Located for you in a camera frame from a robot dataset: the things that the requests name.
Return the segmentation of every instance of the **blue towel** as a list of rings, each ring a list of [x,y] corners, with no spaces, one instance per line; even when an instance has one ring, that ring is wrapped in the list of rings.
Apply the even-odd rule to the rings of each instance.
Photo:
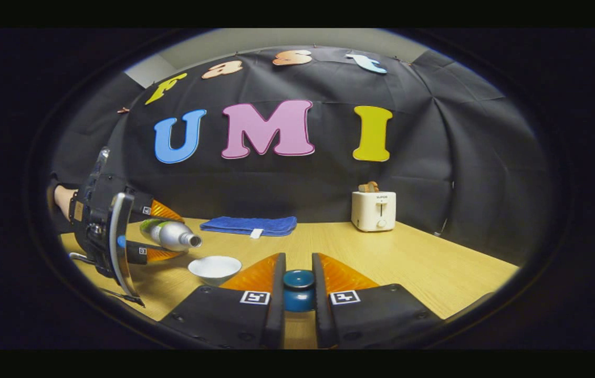
[[[250,235],[254,229],[263,229],[262,235],[285,236],[290,235],[295,226],[297,226],[297,218],[295,217],[279,219],[219,217],[202,223],[199,228],[201,230],[211,230],[212,232],[245,235]]]

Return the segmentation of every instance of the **light blue letter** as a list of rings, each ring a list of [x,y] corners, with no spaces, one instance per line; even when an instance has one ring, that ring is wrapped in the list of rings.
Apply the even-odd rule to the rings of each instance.
[[[365,55],[346,54],[346,57],[353,58],[353,60],[355,60],[360,67],[366,69],[367,71],[377,72],[378,74],[386,73],[386,70],[383,68],[375,66],[375,64],[378,65],[379,62],[365,57]]]
[[[155,157],[162,163],[173,164],[184,161],[197,149],[199,144],[199,121],[206,110],[192,110],[183,115],[185,121],[185,142],[179,149],[171,148],[171,129],[175,118],[161,120],[155,125]]]

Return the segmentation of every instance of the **wooden table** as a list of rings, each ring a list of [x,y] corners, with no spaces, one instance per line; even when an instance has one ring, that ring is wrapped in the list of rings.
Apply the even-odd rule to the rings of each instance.
[[[205,256],[232,256],[249,267],[278,252],[286,254],[286,268],[311,269],[311,254],[331,256],[371,278],[379,285],[399,283],[437,316],[448,318],[482,295],[497,290],[518,267],[440,239],[396,222],[390,232],[365,233],[350,222],[299,223],[292,234],[283,237],[203,232],[206,220],[185,218],[186,224],[202,237],[199,248],[171,260],[148,265],[130,265],[134,287],[146,308],[129,306],[154,320],[161,320],[192,290],[203,283],[187,265]],[[127,239],[150,243],[131,223]],[[73,234],[63,234],[66,252],[84,254]],[[74,262],[98,287],[122,292],[111,278],[96,272],[92,265]],[[286,312],[285,349],[316,349],[315,312]]]

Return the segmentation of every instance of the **toaster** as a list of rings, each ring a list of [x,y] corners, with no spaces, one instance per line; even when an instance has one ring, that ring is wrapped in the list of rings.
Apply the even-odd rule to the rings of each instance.
[[[351,222],[364,232],[395,228],[395,192],[352,192]]]

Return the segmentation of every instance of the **letter m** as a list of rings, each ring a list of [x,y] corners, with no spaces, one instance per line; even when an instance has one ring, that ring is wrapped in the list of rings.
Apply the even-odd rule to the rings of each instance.
[[[311,101],[288,100],[278,105],[269,120],[264,120],[250,103],[228,106],[223,114],[229,117],[227,148],[223,158],[240,159],[250,153],[244,145],[244,136],[259,155],[264,155],[272,140],[279,133],[278,144],[274,148],[277,155],[310,155],[314,145],[309,143],[307,132],[307,111]]]

